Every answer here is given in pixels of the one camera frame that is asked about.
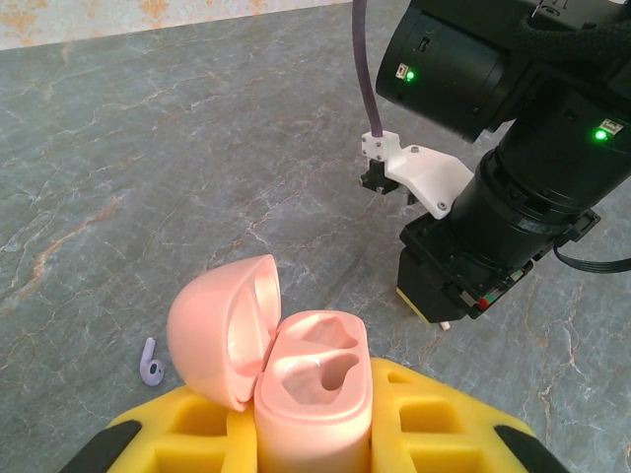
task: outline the open charging case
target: open charging case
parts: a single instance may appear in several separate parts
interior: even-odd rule
[[[373,381],[364,323],[334,310],[280,319],[271,255],[209,271],[169,314],[175,369],[217,404],[243,411],[253,400],[261,471],[368,471]]]

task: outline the wallpaper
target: wallpaper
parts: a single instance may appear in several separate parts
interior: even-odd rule
[[[350,0],[0,0],[0,49],[347,1]]]

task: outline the white 3d-printed bracket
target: white 3d-printed bracket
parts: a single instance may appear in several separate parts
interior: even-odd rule
[[[399,136],[389,131],[383,138],[363,135],[362,152],[369,160],[385,163],[386,177],[407,187],[437,220],[449,214],[473,178],[473,172],[453,156],[421,146],[401,149]]]

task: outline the earbud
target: earbud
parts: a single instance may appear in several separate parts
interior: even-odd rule
[[[152,360],[156,340],[149,337],[145,342],[145,349],[142,351],[140,359],[140,377],[148,386],[157,386],[165,375],[165,367],[160,360]]]

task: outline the marble surface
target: marble surface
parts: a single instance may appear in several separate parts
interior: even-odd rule
[[[375,69],[405,0],[371,5]],[[522,418],[573,472],[631,471],[629,276],[546,258],[450,332],[394,293],[420,208],[361,189],[350,7],[0,54],[0,471],[54,472],[119,413],[180,385],[165,322],[208,268],[277,258],[283,315],[360,315],[372,353]],[[382,103],[405,143],[468,146]],[[574,255],[631,254],[631,184]],[[137,372],[146,337],[167,369]]]

